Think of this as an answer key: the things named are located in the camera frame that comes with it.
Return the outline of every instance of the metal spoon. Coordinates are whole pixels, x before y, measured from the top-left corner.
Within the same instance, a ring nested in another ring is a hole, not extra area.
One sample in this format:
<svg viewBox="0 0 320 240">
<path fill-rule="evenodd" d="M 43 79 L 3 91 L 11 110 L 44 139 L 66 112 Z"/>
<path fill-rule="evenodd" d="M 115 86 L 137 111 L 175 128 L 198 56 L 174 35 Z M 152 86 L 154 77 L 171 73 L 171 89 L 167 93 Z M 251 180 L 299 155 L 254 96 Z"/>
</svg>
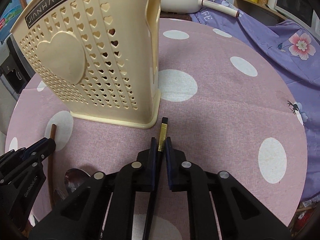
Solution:
<svg viewBox="0 0 320 240">
<path fill-rule="evenodd" d="M 56 188 L 53 192 L 53 200 L 54 200 L 54 204 L 57 205 L 59 202 L 62 202 L 65 200 L 65 196 L 62 193 L 62 191 L 58 188 Z"/>
<path fill-rule="evenodd" d="M 74 192 L 77 188 L 80 187 L 82 183 L 84 183 L 90 175 L 80 169 L 70 169 L 67 170 L 64 176 L 64 185 L 68 194 L 70 195 Z"/>
</svg>

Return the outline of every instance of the pink tablecloth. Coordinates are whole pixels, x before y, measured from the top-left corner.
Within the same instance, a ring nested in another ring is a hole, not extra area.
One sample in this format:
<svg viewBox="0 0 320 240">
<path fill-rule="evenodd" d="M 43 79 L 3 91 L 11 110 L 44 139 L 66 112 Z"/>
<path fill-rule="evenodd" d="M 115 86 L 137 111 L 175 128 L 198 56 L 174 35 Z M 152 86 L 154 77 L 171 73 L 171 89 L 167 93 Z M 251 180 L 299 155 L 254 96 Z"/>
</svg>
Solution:
<svg viewBox="0 0 320 240">
<path fill-rule="evenodd" d="M 30 146 L 55 122 L 54 186 L 65 192 L 70 168 L 111 173 L 135 161 L 166 116 L 167 135 L 188 160 L 206 171 L 229 171 L 288 225 L 305 182 L 307 145 L 285 83 L 258 53 L 220 30 L 161 19 L 159 36 L 162 99 L 154 127 L 72 118 L 36 74 L 13 112 L 6 150 Z M 147 201 L 147 194 L 137 194 L 133 239 L 141 239 Z M 169 191 L 164 167 L 151 239 L 189 239 L 187 207 L 186 193 Z M 44 184 L 32 212 L 41 220 L 49 211 Z"/>
</svg>

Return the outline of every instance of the pink flower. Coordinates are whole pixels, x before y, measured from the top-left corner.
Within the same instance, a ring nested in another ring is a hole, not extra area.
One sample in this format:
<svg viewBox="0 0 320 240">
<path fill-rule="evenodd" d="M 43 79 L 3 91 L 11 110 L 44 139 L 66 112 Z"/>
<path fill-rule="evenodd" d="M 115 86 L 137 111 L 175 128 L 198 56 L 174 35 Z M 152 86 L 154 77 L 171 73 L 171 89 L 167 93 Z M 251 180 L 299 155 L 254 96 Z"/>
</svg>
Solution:
<svg viewBox="0 0 320 240">
<path fill-rule="evenodd" d="M 295 33 L 290 37 L 289 41 L 293 44 L 289 47 L 291 54 L 299 56 L 302 60 L 307 60 L 309 55 L 313 56 L 316 53 L 315 47 L 310 44 L 311 38 L 306 33 L 301 36 Z"/>
</svg>

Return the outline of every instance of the white polka dot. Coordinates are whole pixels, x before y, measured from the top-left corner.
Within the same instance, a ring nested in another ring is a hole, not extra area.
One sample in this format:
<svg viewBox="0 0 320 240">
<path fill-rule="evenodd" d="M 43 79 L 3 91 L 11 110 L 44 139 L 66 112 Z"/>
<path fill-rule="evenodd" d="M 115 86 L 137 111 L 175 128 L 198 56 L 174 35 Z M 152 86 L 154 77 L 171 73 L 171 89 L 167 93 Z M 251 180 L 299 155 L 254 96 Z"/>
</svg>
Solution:
<svg viewBox="0 0 320 240">
<path fill-rule="evenodd" d="M 166 31 L 163 33 L 164 36 L 170 39 L 175 39 L 175 40 L 185 40 L 189 38 L 189 35 L 185 32 L 177 31 L 177 30 L 171 30 L 171 31 Z"/>
<path fill-rule="evenodd" d="M 213 31 L 223 37 L 226 37 L 226 38 L 232 38 L 232 36 L 229 34 L 229 33 L 225 33 L 219 29 L 213 29 Z"/>
<path fill-rule="evenodd" d="M 295 112 L 296 112 L 296 116 L 297 116 L 297 118 L 298 118 L 299 122 L 303 125 L 303 120 L 302 120 L 302 117 L 301 117 L 300 112 L 299 112 L 299 111 L 297 111 L 297 110 L 295 110 Z"/>
<path fill-rule="evenodd" d="M 132 240 L 140 240 L 143 236 L 143 229 L 146 215 L 134 215 L 132 225 Z M 182 240 L 179 230 L 168 220 L 153 216 L 150 232 L 151 240 Z"/>
<path fill-rule="evenodd" d="M 258 163 L 260 172 L 267 182 L 279 182 L 287 168 L 287 156 L 282 144 L 271 137 L 265 139 L 259 149 Z"/>
<path fill-rule="evenodd" d="M 73 129 L 73 117 L 68 111 L 60 111 L 51 117 L 45 129 L 44 136 L 49 138 L 52 125 L 57 125 L 56 130 L 56 151 L 63 149 L 70 139 Z"/>
<path fill-rule="evenodd" d="M 37 90 L 40 92 L 40 91 L 44 90 L 44 88 L 45 88 L 46 86 L 47 86 L 47 85 L 46 85 L 43 81 L 41 81 L 41 82 L 39 83 L 38 87 L 37 87 Z"/>
<path fill-rule="evenodd" d="M 11 151 L 11 150 L 18 150 L 18 139 L 16 137 L 13 137 L 12 140 L 11 140 L 11 143 L 9 145 L 9 149 L 8 151 Z"/>
<path fill-rule="evenodd" d="M 186 101 L 198 90 L 197 82 L 192 76 L 175 69 L 159 71 L 158 87 L 161 98 L 172 102 Z"/>
<path fill-rule="evenodd" d="M 256 77 L 258 75 L 257 70 L 254 66 L 252 66 L 248 61 L 241 57 L 231 57 L 231 63 L 235 66 L 235 68 L 241 71 L 243 74 L 246 74 L 251 77 Z"/>
</svg>

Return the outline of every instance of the shelf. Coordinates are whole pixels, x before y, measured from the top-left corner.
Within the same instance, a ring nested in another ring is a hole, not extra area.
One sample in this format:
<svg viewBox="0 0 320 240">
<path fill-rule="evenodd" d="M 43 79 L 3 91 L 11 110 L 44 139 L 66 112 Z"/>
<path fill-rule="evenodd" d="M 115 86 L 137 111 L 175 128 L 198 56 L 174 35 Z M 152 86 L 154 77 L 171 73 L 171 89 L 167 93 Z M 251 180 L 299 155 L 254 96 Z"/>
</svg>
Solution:
<svg viewBox="0 0 320 240">
<path fill-rule="evenodd" d="M 277 11 L 250 0 L 234 0 L 233 5 L 266 25 L 270 25 L 270 23 L 274 25 L 287 20 L 285 16 Z"/>
</svg>

